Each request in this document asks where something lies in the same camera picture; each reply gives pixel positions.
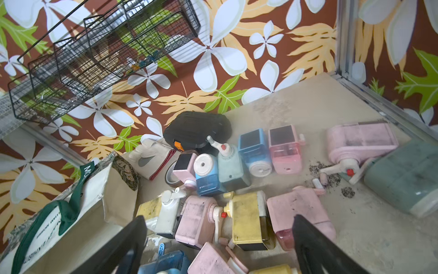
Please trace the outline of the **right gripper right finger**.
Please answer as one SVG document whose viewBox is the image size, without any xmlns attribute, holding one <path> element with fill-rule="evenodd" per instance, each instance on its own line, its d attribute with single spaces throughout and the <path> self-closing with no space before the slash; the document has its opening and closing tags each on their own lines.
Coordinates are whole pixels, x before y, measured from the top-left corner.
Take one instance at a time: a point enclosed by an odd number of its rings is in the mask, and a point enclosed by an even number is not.
<svg viewBox="0 0 438 274">
<path fill-rule="evenodd" d="M 303 274 L 368 273 L 304 216 L 294 217 L 292 232 L 297 259 Z"/>
</svg>

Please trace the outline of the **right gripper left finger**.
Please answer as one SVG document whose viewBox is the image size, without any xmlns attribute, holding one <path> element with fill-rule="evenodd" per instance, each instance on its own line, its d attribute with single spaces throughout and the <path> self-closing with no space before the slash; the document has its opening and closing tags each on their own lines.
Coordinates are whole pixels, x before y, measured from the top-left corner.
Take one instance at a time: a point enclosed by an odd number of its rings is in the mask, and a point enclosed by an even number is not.
<svg viewBox="0 0 438 274">
<path fill-rule="evenodd" d="M 146 221 L 143 216 L 137 216 L 73 273 L 136 274 L 146 242 Z"/>
</svg>

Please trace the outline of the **small yellow sharpener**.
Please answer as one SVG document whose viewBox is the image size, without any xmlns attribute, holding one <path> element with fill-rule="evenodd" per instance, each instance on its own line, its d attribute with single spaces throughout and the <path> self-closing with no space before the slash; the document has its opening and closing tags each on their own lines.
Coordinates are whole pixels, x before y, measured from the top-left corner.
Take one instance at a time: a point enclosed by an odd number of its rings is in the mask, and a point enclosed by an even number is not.
<svg viewBox="0 0 438 274">
<path fill-rule="evenodd" d="M 302 272 L 298 268 L 292 268 L 288 264 L 257 269 L 249 272 L 249 274 L 301 274 L 301 273 Z"/>
</svg>

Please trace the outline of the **cream tote bag green handles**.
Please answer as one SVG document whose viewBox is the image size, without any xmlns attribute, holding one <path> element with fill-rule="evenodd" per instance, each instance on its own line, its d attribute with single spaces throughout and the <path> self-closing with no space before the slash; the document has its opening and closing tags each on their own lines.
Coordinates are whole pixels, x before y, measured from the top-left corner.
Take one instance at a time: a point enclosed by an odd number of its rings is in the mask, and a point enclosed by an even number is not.
<svg viewBox="0 0 438 274">
<path fill-rule="evenodd" d="M 1 255 L 1 273 L 22 274 L 50 251 L 95 206 L 104 222 L 125 227 L 136 206 L 139 174 L 128 154 L 112 152 L 98 164 L 80 167 L 80 179 L 13 229 Z"/>
</svg>

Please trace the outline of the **white pencil sharpener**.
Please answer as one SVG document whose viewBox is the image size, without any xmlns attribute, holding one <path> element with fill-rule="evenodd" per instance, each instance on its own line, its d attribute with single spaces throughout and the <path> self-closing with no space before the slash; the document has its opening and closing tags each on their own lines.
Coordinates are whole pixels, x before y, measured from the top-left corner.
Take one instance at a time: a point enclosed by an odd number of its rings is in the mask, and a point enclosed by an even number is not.
<svg viewBox="0 0 438 274">
<path fill-rule="evenodd" d="M 165 190 L 161 195 L 162 207 L 157 218 L 155 233 L 174 239 L 180 223 L 180 215 L 188 193 L 183 188 Z"/>
</svg>

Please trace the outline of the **blue electric pencil sharpener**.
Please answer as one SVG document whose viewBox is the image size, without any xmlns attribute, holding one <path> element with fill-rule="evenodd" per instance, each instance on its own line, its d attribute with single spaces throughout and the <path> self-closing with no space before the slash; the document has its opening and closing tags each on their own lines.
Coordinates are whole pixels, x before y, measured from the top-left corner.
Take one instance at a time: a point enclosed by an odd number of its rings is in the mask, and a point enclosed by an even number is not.
<svg viewBox="0 0 438 274">
<path fill-rule="evenodd" d="M 160 243 L 147 250 L 138 274 L 187 274 L 191 263 L 190 250 L 174 242 Z"/>
</svg>

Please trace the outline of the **green pencil sharpener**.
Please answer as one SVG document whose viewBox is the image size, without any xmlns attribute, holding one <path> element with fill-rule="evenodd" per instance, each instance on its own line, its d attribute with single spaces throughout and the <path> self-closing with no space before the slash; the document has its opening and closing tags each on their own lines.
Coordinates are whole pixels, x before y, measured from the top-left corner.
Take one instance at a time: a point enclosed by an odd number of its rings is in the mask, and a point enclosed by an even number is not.
<svg viewBox="0 0 438 274">
<path fill-rule="evenodd" d="M 219 143 L 210 135 L 206 140 L 218 150 L 219 181 L 228 191 L 236 191 L 251 186 L 248 168 L 238 149 L 228 143 Z"/>
</svg>

